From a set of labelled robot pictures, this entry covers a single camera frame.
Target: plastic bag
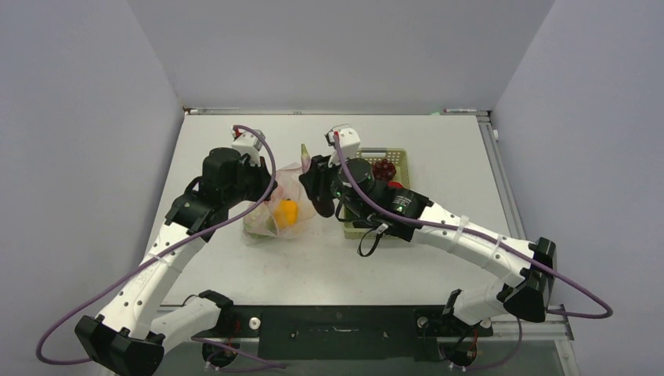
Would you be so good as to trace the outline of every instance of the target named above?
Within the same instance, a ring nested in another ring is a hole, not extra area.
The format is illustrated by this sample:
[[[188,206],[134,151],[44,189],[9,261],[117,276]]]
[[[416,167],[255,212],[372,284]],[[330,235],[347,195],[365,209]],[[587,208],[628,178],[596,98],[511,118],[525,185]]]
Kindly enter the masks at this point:
[[[302,173],[299,164],[293,163],[276,172],[278,187],[270,201],[260,204],[243,218],[244,234],[249,242],[270,238],[291,239],[305,228],[305,222],[314,216],[311,201],[298,180]]]

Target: plastic basket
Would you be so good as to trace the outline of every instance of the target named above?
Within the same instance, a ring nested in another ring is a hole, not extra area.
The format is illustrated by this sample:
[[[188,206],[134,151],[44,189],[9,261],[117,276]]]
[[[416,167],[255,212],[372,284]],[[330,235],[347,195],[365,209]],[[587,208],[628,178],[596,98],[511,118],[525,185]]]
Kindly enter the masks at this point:
[[[399,182],[404,188],[410,189],[408,153],[406,150],[385,147],[363,147],[357,150],[355,157],[365,159],[371,164],[387,159],[392,162],[396,168],[396,174],[392,181]],[[344,217],[348,218],[350,215],[348,209],[344,208]],[[346,239],[359,239],[369,230],[367,228],[355,228],[350,222],[342,223],[342,226],[344,228],[344,237]],[[376,237],[376,233],[372,231],[366,237]]]

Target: white table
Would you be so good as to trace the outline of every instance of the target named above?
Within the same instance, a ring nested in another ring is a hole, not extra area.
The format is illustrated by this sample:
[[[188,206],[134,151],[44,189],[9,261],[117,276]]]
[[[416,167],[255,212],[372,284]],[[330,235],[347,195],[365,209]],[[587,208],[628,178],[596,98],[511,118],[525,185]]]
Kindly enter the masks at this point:
[[[509,233],[475,116],[188,115],[150,239],[172,201],[200,174],[209,150],[229,147],[230,126],[261,129],[280,168],[299,162],[301,143],[311,155],[330,154],[323,133],[343,123],[353,125],[364,147],[406,149],[417,192],[477,224]],[[246,207],[241,204],[230,215]],[[444,251],[401,240],[383,240],[374,255],[360,258],[355,253],[358,241],[344,239],[334,219],[318,216],[295,240],[247,246],[242,236],[241,221],[218,230],[185,268],[164,304],[180,304],[187,295],[207,289],[244,305],[444,304],[456,288],[493,280]]]

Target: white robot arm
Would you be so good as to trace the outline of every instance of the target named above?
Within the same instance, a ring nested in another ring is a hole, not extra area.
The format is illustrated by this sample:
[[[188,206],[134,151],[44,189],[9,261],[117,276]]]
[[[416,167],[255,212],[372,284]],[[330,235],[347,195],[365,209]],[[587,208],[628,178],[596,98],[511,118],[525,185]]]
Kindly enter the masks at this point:
[[[175,199],[141,261],[142,266],[152,263],[131,277],[97,316],[79,320],[75,333],[92,360],[123,376],[152,374],[165,353],[215,326],[220,313],[233,305],[223,295],[204,291],[184,307],[155,319],[166,294],[213,232],[165,254],[167,248],[226,221],[230,208],[241,201],[257,201],[269,188],[270,175],[258,156],[261,146],[254,135],[236,132],[232,148],[210,151],[202,175]]]
[[[554,278],[541,273],[530,262],[504,251],[501,244],[554,268],[553,242],[540,238],[535,244],[505,237],[470,222],[467,217],[454,215],[417,192],[388,187],[387,183],[374,178],[367,161],[354,158],[360,144],[355,129],[349,125],[332,128],[326,134],[328,144],[334,145],[335,136],[341,154],[350,157],[346,165],[353,180],[366,197],[357,194],[340,169],[340,156],[336,150],[328,157],[315,156],[311,168],[301,176],[300,181],[319,214],[326,217],[335,214],[338,218],[339,209],[344,205],[353,218],[340,220],[353,221],[367,230],[376,230],[380,233],[378,239],[386,233],[409,242],[430,245],[496,276],[496,282],[489,286],[454,291],[450,295],[446,313],[466,325],[475,325],[504,313],[512,313],[532,322],[544,321]],[[366,198],[380,206],[381,211],[368,205]],[[336,211],[333,199],[339,200]],[[391,217],[404,218],[407,222]],[[423,226],[419,222],[441,223],[453,230]]]

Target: white wall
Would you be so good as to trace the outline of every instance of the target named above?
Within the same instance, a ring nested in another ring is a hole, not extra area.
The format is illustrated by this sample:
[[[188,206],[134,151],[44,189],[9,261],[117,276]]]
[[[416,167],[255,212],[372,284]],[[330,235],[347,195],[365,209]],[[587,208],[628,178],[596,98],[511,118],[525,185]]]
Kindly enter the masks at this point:
[[[188,107],[493,108],[554,0],[129,0]]]
[[[661,0],[557,0],[493,113],[526,233],[615,309],[572,319],[586,376],[664,372],[662,19]]]
[[[3,2],[0,51],[0,373],[89,374],[34,347],[138,262],[182,110],[125,0]]]

